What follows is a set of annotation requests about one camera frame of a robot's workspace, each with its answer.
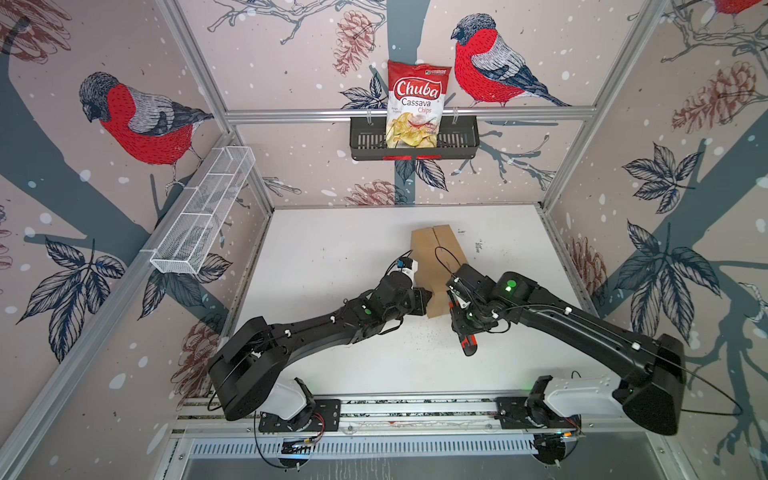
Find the red black utility knife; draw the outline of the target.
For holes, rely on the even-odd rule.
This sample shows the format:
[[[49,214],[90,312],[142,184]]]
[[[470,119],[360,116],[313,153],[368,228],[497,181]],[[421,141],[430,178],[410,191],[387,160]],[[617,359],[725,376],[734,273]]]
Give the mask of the red black utility knife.
[[[474,335],[459,335],[460,346],[465,356],[471,357],[478,350],[478,343]]]

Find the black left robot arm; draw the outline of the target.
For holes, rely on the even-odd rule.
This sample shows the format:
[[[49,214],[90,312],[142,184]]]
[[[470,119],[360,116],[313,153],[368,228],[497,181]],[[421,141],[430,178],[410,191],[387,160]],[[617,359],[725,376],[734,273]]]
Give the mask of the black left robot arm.
[[[314,396],[299,378],[281,382],[283,370],[323,350],[387,334],[390,321],[424,316],[431,298],[408,274],[393,271],[331,313],[288,324],[268,324],[261,316],[248,320],[208,364],[225,419],[266,413],[290,431],[307,428],[316,418]]]

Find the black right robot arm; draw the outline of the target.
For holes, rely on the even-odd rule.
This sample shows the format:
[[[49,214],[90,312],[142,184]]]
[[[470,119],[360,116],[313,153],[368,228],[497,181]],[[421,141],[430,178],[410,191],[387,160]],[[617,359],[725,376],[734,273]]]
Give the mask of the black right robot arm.
[[[611,397],[635,424],[660,435],[678,433],[686,381],[680,340],[667,334],[653,339],[612,325],[517,272],[493,280],[463,264],[446,287],[461,310],[452,319],[461,338],[488,332],[500,321],[546,333],[619,376]]]

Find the brown cardboard express box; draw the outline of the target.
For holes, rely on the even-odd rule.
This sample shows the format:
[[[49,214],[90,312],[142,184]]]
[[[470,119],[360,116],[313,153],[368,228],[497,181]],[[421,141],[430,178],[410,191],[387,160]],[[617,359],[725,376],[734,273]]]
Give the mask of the brown cardboard express box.
[[[411,232],[412,258],[418,263],[415,282],[432,292],[426,316],[434,319],[449,313],[447,283],[467,258],[450,225],[425,227]]]

